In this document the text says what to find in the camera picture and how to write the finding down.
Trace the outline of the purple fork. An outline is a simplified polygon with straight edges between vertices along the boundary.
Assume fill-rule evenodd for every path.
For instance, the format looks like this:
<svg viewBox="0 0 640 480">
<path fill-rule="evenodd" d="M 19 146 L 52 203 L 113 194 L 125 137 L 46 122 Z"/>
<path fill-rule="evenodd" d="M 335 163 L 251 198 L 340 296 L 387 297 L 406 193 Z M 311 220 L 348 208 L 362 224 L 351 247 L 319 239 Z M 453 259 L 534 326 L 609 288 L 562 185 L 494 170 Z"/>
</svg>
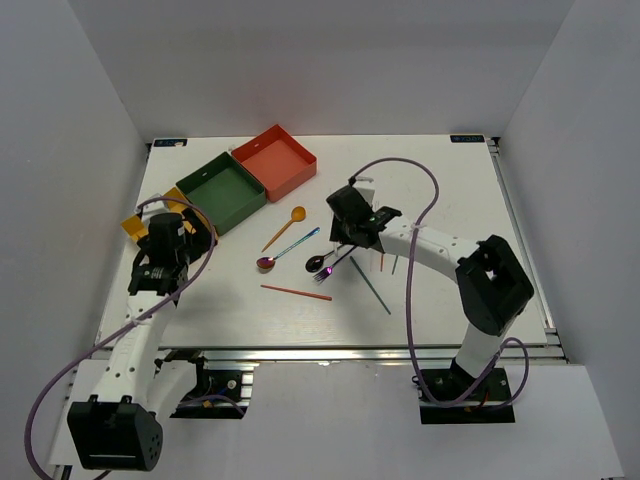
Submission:
<svg viewBox="0 0 640 480">
<path fill-rule="evenodd" d="M 353 250 L 356 249 L 356 246 L 352 246 L 345 254 L 341 255 L 337 260 L 335 260 L 331 265 L 329 265 L 328 267 L 323 268 L 321 271 L 319 271 L 318 273 L 316 273 L 313 276 L 313 279 L 315 282 L 317 283 L 322 283 L 324 282 L 326 279 L 328 279 L 331 274 L 333 273 L 333 271 L 335 270 L 335 268 L 344 260 L 346 259 L 352 252 Z"/>
</svg>

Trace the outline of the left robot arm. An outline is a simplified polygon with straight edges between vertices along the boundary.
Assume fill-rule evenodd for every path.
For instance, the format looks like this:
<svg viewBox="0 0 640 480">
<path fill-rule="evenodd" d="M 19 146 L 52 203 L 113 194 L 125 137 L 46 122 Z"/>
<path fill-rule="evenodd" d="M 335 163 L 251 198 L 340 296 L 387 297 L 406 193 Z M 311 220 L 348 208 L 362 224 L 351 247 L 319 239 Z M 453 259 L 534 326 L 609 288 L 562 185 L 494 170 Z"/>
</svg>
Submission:
<svg viewBox="0 0 640 480">
<path fill-rule="evenodd" d="M 67 413 L 87 470 L 153 470 L 163 446 L 163 422 L 184 395 L 199 399 L 211 387 L 206 369 L 186 362 L 158 367 L 156 355 L 181 293 L 195 278 L 190 265 L 211 257 L 214 228 L 191 204 L 147 220 L 132 262 L 123 330 L 112 339 L 109 362 L 88 399 L 72 402 Z"/>
</svg>

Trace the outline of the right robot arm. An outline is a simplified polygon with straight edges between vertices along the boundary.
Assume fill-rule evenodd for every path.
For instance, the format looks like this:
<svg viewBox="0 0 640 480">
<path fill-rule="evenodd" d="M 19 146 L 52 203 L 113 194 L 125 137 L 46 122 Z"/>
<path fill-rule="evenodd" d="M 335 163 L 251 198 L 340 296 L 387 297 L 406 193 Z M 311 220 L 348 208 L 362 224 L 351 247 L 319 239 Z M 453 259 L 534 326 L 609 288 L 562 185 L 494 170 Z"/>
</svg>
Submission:
<svg viewBox="0 0 640 480">
<path fill-rule="evenodd" d="M 509 243 L 497 235 L 470 241 L 419 227 L 397 209 L 373 210 L 349 185 L 332 193 L 327 204 L 332 241 L 413 260 L 458 286 L 469 326 L 451 363 L 451 384 L 459 396 L 477 397 L 488 385 L 485 367 L 534 295 Z"/>
</svg>

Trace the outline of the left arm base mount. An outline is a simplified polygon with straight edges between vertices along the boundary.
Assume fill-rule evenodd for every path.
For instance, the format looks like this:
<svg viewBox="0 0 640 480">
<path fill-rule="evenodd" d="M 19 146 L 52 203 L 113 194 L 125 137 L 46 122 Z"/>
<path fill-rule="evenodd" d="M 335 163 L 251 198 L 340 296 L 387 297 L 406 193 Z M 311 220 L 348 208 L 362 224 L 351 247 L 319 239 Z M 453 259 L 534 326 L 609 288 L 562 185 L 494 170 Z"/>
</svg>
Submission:
<svg viewBox="0 0 640 480">
<path fill-rule="evenodd" d="M 238 368 L 215 367 L 203 350 L 170 350 L 155 360 L 156 373 L 171 362 L 186 361 L 195 369 L 196 383 L 181 399 L 171 415 L 174 419 L 241 419 L 248 407 L 242 406 L 244 373 Z"/>
</svg>

